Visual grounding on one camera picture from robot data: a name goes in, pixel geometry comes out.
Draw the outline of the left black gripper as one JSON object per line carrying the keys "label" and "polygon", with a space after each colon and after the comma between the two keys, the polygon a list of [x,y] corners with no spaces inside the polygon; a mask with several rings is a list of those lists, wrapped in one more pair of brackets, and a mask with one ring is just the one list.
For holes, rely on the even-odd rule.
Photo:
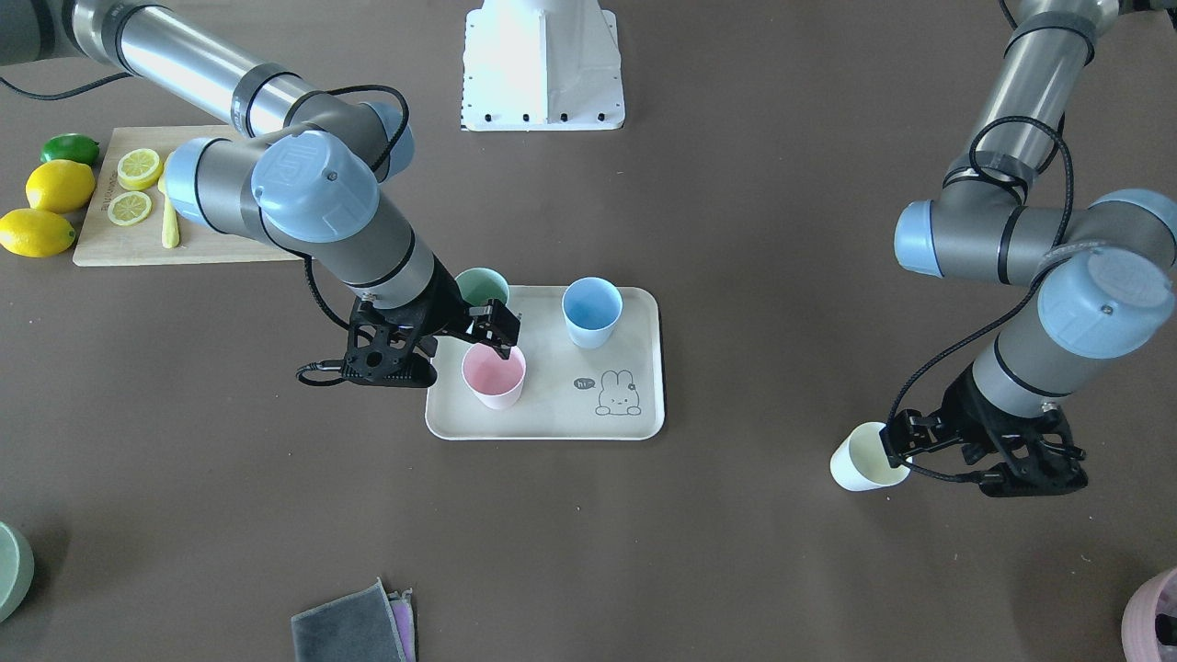
{"label": "left black gripper", "polygon": [[[1016,417],[980,393],[964,371],[944,393],[939,409],[924,415],[896,411],[879,432],[887,465],[907,468],[955,485],[978,485],[988,497],[1050,497],[1077,494],[1089,484],[1086,452],[1075,444],[1060,409]],[[957,446],[965,474],[942,474],[915,458]]]}

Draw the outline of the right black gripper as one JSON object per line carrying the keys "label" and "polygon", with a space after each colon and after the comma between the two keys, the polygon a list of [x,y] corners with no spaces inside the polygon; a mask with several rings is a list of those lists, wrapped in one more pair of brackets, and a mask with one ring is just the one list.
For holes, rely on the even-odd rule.
{"label": "right black gripper", "polygon": [[517,346],[519,318],[497,299],[472,306],[453,276],[441,263],[423,293],[407,305],[383,309],[373,294],[357,296],[350,319],[330,318],[348,330],[348,347],[340,360],[319,360],[302,365],[297,378],[311,386],[341,382],[385,388],[430,388],[438,378],[430,364],[435,356],[438,336],[448,336],[491,347],[508,360]]}

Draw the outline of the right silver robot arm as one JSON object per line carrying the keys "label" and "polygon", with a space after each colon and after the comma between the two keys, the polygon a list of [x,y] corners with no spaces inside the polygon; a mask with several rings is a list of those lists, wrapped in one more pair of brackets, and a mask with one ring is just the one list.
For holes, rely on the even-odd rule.
{"label": "right silver robot arm", "polygon": [[412,158],[406,101],[346,102],[151,1],[4,2],[4,64],[62,57],[155,82],[239,131],[179,146],[166,188],[189,221],[319,263],[355,294],[337,319],[345,355],[300,382],[430,388],[440,336],[508,360],[519,319],[498,297],[466,302],[380,188]]}

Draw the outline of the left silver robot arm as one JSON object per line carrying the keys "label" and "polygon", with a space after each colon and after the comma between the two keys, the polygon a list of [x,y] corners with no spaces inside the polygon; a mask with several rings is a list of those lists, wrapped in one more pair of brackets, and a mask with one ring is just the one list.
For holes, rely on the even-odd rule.
{"label": "left silver robot arm", "polygon": [[1119,16],[1172,1],[1023,1],[1008,14],[1003,67],[937,200],[912,201],[895,230],[896,260],[942,280],[1026,287],[971,335],[988,347],[930,413],[897,393],[877,444],[887,465],[957,446],[966,474],[933,479],[988,497],[1076,494],[1089,483],[1062,403],[1173,315],[1173,200],[1121,188],[1075,205],[1065,108],[1100,37]]}

